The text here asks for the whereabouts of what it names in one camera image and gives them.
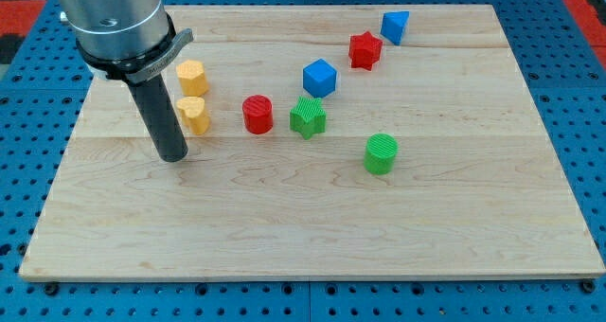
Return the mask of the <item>black clamp ring mount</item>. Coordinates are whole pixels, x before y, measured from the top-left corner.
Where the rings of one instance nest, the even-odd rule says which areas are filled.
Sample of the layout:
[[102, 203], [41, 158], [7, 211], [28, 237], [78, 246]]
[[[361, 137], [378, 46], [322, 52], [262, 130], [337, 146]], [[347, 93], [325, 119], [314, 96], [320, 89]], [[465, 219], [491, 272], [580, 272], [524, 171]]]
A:
[[108, 32], [77, 29], [77, 48], [84, 61], [107, 80], [128, 84], [150, 81], [172, 63], [193, 41], [190, 28], [175, 31], [163, 12], [133, 27]]

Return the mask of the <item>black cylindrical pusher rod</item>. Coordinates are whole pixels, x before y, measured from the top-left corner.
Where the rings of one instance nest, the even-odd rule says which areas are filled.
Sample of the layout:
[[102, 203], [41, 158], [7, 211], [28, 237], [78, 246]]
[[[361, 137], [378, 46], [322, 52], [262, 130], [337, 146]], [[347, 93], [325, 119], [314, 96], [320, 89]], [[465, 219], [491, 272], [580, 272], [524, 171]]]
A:
[[128, 82], [128, 87], [159, 157], [166, 162], [183, 159], [187, 142], [162, 76], [137, 84]]

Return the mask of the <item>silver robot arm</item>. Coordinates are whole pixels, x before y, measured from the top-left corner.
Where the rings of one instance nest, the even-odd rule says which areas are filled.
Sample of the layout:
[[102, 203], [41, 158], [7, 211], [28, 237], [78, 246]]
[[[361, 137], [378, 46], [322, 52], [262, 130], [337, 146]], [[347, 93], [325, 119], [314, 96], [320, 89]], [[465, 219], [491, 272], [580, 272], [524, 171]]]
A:
[[176, 31], [162, 0], [58, 0], [86, 64], [112, 81], [123, 81], [160, 158], [176, 162], [187, 142], [162, 71], [193, 41]]

